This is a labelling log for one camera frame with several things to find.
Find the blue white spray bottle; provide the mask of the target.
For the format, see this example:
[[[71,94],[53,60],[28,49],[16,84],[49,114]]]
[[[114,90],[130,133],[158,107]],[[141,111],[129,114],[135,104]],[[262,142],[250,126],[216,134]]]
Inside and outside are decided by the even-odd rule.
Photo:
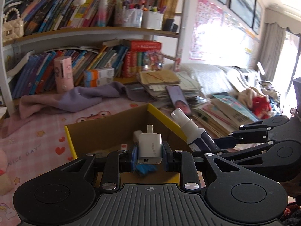
[[[175,109],[171,113],[171,116],[185,134],[187,145],[192,152],[211,152],[218,150],[218,146],[206,130],[200,128],[192,119],[186,116],[180,108]]]

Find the white USB wall charger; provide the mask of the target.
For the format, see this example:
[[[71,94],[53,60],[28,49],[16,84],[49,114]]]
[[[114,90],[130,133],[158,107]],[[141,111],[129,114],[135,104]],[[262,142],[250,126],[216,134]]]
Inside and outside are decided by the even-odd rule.
[[[153,132],[153,126],[148,124],[146,133],[139,135],[138,163],[158,165],[162,162],[162,136]]]

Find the small white item in box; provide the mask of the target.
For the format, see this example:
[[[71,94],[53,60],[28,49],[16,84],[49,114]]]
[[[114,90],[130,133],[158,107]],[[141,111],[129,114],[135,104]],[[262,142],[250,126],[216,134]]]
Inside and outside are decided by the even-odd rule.
[[[138,143],[139,142],[139,136],[142,134],[143,132],[141,130],[137,130],[133,132],[133,142],[134,143]]]

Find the stack of papers and books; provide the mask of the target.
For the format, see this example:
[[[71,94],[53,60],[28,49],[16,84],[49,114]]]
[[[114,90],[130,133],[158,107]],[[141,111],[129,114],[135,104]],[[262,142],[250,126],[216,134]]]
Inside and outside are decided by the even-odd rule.
[[[242,124],[251,124],[258,118],[237,99],[226,94],[214,95],[212,99],[199,96],[198,82],[186,72],[175,73],[180,79],[184,100],[191,109],[192,116],[217,137],[227,136],[237,131]]]

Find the yellow cardboard box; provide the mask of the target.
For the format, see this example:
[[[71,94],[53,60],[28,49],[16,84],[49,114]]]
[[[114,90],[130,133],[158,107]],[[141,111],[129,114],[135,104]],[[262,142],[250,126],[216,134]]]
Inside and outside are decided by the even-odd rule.
[[[186,137],[169,117],[151,104],[134,107],[118,114],[100,119],[78,121],[67,125],[65,132],[70,151],[75,158],[63,169],[63,181],[71,186],[84,185],[100,189],[100,180],[107,156],[118,150],[129,151],[135,143],[133,132],[146,132],[148,124],[153,126],[153,132],[162,136],[162,141],[168,142],[171,150],[188,151]],[[120,175],[121,186],[130,184],[178,184],[179,173],[167,172],[163,163],[158,170],[146,176],[140,176],[136,171]]]

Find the black smartphone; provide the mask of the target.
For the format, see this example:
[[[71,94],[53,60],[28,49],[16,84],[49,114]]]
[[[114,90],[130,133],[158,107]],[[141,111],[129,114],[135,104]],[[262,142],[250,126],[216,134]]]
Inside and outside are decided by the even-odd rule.
[[[174,108],[180,108],[187,116],[192,114],[191,109],[188,105],[187,100],[184,97],[184,94],[178,85],[168,85],[165,87],[168,96],[173,104]]]

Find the pink purple cloth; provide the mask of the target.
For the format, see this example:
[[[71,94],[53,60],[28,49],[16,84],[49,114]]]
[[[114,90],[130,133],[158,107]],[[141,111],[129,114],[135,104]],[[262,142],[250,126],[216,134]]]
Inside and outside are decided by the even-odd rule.
[[[26,95],[21,97],[16,113],[20,119],[27,119],[36,113],[75,113],[99,104],[105,98],[122,96],[131,101],[151,101],[150,94],[143,89],[134,90],[120,82],[112,82],[98,87],[75,87],[61,94]]]

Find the pink checkered tablecloth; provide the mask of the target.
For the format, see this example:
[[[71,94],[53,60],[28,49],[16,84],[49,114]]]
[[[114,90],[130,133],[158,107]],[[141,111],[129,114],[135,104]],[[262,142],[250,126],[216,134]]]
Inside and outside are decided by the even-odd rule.
[[[64,127],[79,118],[116,114],[140,106],[126,98],[109,98],[77,113],[40,114],[7,138],[1,139],[1,150],[7,156],[6,173],[12,190],[1,196],[1,225],[18,225],[13,194],[24,182],[72,160]]]

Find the orange white small boxes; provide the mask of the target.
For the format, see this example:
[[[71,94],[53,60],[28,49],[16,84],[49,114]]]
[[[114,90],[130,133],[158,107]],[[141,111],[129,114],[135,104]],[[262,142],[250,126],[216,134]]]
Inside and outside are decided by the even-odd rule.
[[[112,83],[114,68],[99,68],[84,71],[84,87],[98,87]]]

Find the red dictionary books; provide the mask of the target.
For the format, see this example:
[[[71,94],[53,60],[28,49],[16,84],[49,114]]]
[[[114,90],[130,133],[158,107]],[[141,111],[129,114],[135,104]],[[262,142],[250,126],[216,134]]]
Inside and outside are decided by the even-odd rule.
[[[162,43],[143,39],[123,39],[122,45],[128,50],[122,64],[122,76],[131,78],[145,70],[145,58],[148,53],[160,52]]]

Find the pink cylindrical container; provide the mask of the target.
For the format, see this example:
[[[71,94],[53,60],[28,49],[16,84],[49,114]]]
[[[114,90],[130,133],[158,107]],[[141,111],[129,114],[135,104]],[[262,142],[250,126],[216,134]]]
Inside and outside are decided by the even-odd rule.
[[[54,73],[58,93],[64,93],[74,88],[72,61],[70,56],[54,59]]]

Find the cream rectangular eraser block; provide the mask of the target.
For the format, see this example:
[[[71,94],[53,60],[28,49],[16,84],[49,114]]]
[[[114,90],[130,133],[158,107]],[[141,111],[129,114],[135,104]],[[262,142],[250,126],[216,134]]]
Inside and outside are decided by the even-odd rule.
[[[13,189],[12,181],[5,173],[0,175],[0,196],[3,196]]]

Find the pink plush paw toy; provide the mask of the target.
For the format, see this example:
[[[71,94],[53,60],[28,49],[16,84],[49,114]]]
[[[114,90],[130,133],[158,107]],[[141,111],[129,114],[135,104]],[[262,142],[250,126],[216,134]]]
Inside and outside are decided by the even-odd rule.
[[[6,173],[8,167],[7,155],[3,150],[0,150],[0,175]]]

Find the white bookshelf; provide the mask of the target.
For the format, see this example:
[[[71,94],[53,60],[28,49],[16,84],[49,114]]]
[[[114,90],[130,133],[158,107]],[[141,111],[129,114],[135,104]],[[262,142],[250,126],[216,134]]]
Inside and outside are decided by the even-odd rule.
[[[178,70],[184,49],[188,10],[188,0],[183,0],[181,12],[175,13],[175,16],[181,17],[180,30],[178,33],[136,27],[69,27],[59,31],[38,33],[9,42],[1,42],[1,92],[8,114],[12,115],[16,111],[16,101],[12,98],[9,86],[12,78],[7,76],[5,67],[7,50],[12,52],[13,59],[19,61],[22,58],[21,54],[26,53],[28,50],[39,52],[64,45],[94,45],[102,40],[133,38],[134,36],[156,40],[157,36],[164,36],[177,39],[174,56],[164,54],[164,58],[172,60],[174,62],[173,69]]]

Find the white pen holder cup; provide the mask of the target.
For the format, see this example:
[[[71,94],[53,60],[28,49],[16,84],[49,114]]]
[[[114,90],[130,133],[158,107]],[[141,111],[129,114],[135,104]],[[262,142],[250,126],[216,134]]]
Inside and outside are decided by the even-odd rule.
[[[142,25],[144,29],[161,30],[163,23],[163,14],[159,12],[144,11],[142,16]]]

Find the cream quilted pearl handbag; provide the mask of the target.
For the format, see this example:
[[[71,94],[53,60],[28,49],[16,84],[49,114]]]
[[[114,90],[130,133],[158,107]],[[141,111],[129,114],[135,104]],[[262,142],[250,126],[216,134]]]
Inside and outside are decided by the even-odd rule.
[[[17,18],[7,21],[10,13],[15,13]],[[4,16],[3,23],[3,42],[12,41],[18,38],[22,38],[24,35],[24,21],[20,17],[19,10],[17,8],[11,8]]]

